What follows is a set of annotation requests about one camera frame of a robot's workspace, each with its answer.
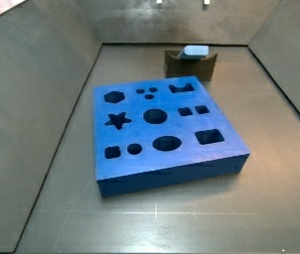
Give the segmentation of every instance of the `gray floor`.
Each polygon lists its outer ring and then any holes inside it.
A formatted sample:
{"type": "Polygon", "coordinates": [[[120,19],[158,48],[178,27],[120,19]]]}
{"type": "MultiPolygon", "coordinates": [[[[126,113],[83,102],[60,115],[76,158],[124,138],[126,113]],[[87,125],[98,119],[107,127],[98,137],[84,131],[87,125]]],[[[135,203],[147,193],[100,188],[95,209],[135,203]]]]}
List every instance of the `gray floor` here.
{"type": "Polygon", "coordinates": [[[179,48],[103,47],[19,253],[300,252],[300,117],[248,48],[213,48],[205,83],[252,152],[241,173],[99,196],[91,87],[163,77],[163,51],[179,48]]]}

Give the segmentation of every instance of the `circular hole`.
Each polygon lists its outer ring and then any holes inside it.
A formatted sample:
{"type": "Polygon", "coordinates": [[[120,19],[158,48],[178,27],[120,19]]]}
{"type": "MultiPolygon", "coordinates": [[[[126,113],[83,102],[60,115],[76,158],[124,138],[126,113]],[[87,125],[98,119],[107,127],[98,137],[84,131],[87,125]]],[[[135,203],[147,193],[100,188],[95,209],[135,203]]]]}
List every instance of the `circular hole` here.
{"type": "Polygon", "coordinates": [[[139,144],[131,144],[127,147],[127,152],[131,155],[138,155],[142,152],[142,147],[139,144]]]}
{"type": "Polygon", "coordinates": [[[178,149],[181,145],[182,145],[181,139],[174,136],[159,137],[152,142],[152,147],[162,152],[173,151],[178,149]]]}
{"type": "Polygon", "coordinates": [[[143,118],[147,123],[161,124],[167,119],[167,114],[162,109],[148,109],[143,114],[143,118]]]}
{"type": "Polygon", "coordinates": [[[143,93],[143,92],[144,92],[144,89],[136,89],[135,92],[136,92],[136,93],[143,93]]]}
{"type": "Polygon", "coordinates": [[[148,88],[148,91],[155,92],[155,91],[156,91],[156,88],[155,88],[155,87],[150,87],[150,88],[148,88]]]}
{"type": "Polygon", "coordinates": [[[152,98],[154,98],[154,95],[152,95],[152,94],[146,94],[146,95],[144,95],[144,98],[146,98],[146,99],[152,99],[152,98]]]}

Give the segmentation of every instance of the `rectangular hole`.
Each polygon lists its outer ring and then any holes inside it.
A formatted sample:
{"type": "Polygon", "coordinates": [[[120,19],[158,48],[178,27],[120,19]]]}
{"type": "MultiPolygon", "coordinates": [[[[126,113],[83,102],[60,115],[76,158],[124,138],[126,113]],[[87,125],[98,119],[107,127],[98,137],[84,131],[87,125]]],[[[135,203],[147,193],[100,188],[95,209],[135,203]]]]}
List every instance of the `rectangular hole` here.
{"type": "Polygon", "coordinates": [[[197,112],[198,112],[199,114],[206,114],[206,113],[210,112],[210,111],[209,111],[209,108],[207,108],[205,105],[202,105],[202,106],[195,106],[195,109],[197,109],[197,112]]]}
{"type": "Polygon", "coordinates": [[[178,112],[179,112],[181,116],[193,115],[191,109],[189,107],[181,107],[178,109],[178,112]]]}
{"type": "Polygon", "coordinates": [[[195,132],[195,136],[198,139],[198,143],[201,145],[209,145],[225,140],[221,132],[218,129],[207,130],[207,131],[198,131],[195,132]]]}

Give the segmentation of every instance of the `cutout hole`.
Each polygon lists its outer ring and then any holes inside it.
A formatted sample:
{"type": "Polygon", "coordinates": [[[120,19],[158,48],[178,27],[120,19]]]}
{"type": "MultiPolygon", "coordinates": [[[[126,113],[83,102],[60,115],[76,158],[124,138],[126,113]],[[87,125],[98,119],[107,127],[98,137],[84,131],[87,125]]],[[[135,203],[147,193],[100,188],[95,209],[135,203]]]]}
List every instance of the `cutout hole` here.
{"type": "Polygon", "coordinates": [[[139,144],[128,145],[127,152],[131,155],[138,155],[142,152],[142,146],[139,144]]]}
{"type": "Polygon", "coordinates": [[[148,109],[143,113],[144,121],[150,124],[161,124],[167,119],[167,114],[162,109],[148,109]]]}
{"type": "Polygon", "coordinates": [[[173,93],[194,91],[194,87],[190,83],[186,83],[186,85],[183,87],[177,87],[175,85],[170,84],[169,88],[173,93]]]}
{"type": "Polygon", "coordinates": [[[104,149],[104,158],[106,159],[114,159],[118,158],[120,156],[120,149],[119,147],[107,147],[104,149]]]}
{"type": "Polygon", "coordinates": [[[114,125],[116,130],[120,130],[123,127],[124,123],[130,123],[131,119],[124,117],[126,112],[119,113],[118,115],[115,114],[108,114],[110,120],[104,123],[106,126],[114,125]]]}
{"type": "Polygon", "coordinates": [[[195,132],[198,143],[201,145],[213,144],[225,140],[218,129],[195,132]]]}
{"type": "Polygon", "coordinates": [[[155,87],[150,87],[150,88],[148,88],[148,91],[156,92],[156,88],[155,88],[155,87]]]}
{"type": "Polygon", "coordinates": [[[152,94],[146,94],[146,95],[144,95],[144,98],[146,98],[146,99],[152,99],[152,98],[154,98],[154,95],[152,95],[152,94]]]}
{"type": "Polygon", "coordinates": [[[182,116],[193,115],[191,109],[189,107],[179,108],[178,112],[182,116]]]}
{"type": "Polygon", "coordinates": [[[209,111],[209,108],[207,108],[205,105],[202,105],[202,106],[195,106],[195,109],[197,109],[197,112],[198,112],[199,114],[206,114],[206,113],[210,112],[210,111],[209,111]]]}
{"type": "Polygon", "coordinates": [[[162,152],[174,151],[182,145],[182,141],[179,138],[174,136],[163,136],[154,140],[152,147],[162,152]]]}
{"type": "Polygon", "coordinates": [[[136,93],[143,93],[143,92],[144,92],[144,89],[136,89],[135,92],[136,92],[136,93]]]}
{"type": "Polygon", "coordinates": [[[110,91],[103,95],[103,99],[104,99],[106,102],[118,103],[124,99],[123,92],[110,91]]]}

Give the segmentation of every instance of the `brown box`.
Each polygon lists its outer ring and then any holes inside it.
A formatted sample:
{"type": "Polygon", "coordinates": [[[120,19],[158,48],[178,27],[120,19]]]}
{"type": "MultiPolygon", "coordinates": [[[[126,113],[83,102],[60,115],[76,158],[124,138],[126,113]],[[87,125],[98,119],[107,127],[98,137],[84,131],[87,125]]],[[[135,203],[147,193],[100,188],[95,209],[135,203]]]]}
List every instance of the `brown box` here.
{"type": "Polygon", "coordinates": [[[165,52],[166,77],[194,75],[201,81],[210,81],[218,54],[213,54],[201,60],[179,60],[179,51],[165,52]]]}

